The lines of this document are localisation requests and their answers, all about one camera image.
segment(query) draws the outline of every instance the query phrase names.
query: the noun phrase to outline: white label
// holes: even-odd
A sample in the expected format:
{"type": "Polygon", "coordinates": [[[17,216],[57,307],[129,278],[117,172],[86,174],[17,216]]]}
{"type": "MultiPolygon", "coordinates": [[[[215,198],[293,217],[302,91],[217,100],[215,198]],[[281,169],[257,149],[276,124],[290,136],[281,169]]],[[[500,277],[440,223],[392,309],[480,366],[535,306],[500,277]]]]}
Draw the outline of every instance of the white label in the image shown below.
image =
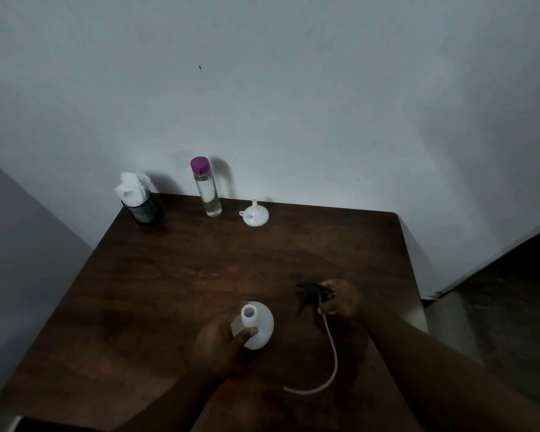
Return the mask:
{"type": "Polygon", "coordinates": [[[202,197],[204,203],[209,203],[214,200],[213,180],[196,180],[196,185],[198,185],[198,191],[200,192],[200,197],[202,197]]]}

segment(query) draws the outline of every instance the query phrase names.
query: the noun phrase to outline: tissue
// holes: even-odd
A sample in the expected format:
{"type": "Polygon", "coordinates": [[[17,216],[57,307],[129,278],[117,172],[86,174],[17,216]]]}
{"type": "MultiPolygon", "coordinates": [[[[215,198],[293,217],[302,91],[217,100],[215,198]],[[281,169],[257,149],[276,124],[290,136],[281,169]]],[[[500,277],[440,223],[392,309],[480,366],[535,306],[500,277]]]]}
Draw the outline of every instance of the tissue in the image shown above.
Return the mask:
{"type": "Polygon", "coordinates": [[[150,197],[150,177],[144,174],[121,173],[122,183],[114,191],[128,207],[137,207],[150,197]]]}

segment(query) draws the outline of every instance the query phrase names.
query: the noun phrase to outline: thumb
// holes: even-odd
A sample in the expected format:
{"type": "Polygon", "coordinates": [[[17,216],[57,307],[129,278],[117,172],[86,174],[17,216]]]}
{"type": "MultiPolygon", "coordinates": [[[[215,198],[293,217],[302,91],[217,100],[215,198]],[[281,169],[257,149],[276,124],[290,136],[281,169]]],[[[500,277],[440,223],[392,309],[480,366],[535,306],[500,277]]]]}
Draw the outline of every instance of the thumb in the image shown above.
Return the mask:
{"type": "Polygon", "coordinates": [[[246,342],[258,333],[258,327],[246,327],[236,334],[232,340],[232,346],[236,351],[240,350],[246,342]]]}
{"type": "Polygon", "coordinates": [[[320,303],[320,306],[318,307],[318,313],[319,314],[334,314],[334,313],[336,313],[336,303],[334,303],[334,300],[330,300],[328,302],[320,303]]]}

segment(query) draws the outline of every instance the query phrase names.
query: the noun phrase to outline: wall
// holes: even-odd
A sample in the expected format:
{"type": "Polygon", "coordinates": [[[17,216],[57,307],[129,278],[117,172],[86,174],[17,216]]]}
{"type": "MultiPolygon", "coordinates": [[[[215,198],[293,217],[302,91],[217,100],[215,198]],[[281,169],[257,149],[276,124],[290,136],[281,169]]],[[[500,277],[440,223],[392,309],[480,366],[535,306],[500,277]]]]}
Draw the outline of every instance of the wall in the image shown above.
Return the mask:
{"type": "Polygon", "coordinates": [[[91,251],[0,170],[0,390],[91,251]]]}
{"type": "Polygon", "coordinates": [[[120,171],[197,194],[199,154],[398,213],[444,290],[540,225],[540,0],[0,0],[0,166],[89,245],[120,171]]]}

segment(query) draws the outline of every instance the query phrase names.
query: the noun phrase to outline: person's left arm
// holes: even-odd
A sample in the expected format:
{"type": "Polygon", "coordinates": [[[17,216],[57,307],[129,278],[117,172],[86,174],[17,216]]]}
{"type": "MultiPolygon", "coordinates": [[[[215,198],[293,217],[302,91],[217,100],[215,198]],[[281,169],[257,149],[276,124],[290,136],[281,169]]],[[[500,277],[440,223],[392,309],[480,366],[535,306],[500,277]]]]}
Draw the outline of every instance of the person's left arm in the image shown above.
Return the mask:
{"type": "Polygon", "coordinates": [[[214,391],[228,378],[240,348],[258,333],[251,327],[232,337],[230,323],[243,305],[205,324],[194,342],[189,371],[115,432],[189,431],[214,391]]]}

